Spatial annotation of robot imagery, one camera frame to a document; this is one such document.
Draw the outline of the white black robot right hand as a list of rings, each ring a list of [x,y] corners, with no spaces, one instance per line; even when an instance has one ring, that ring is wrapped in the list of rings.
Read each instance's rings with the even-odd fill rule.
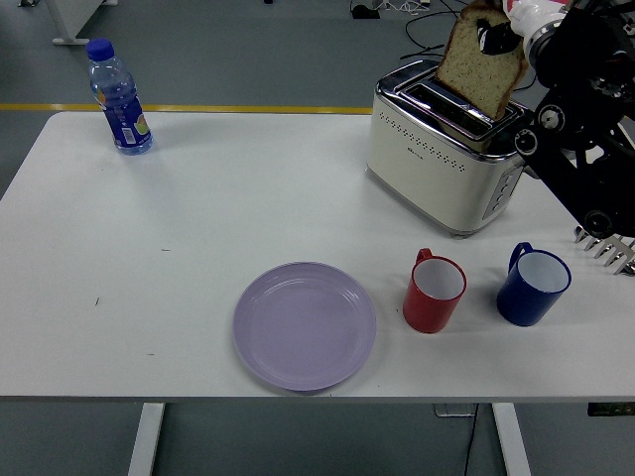
[[[535,55],[566,16],[560,1],[500,1],[506,20],[494,25],[490,20],[476,21],[480,51],[489,56],[511,53],[522,46],[525,57]]]

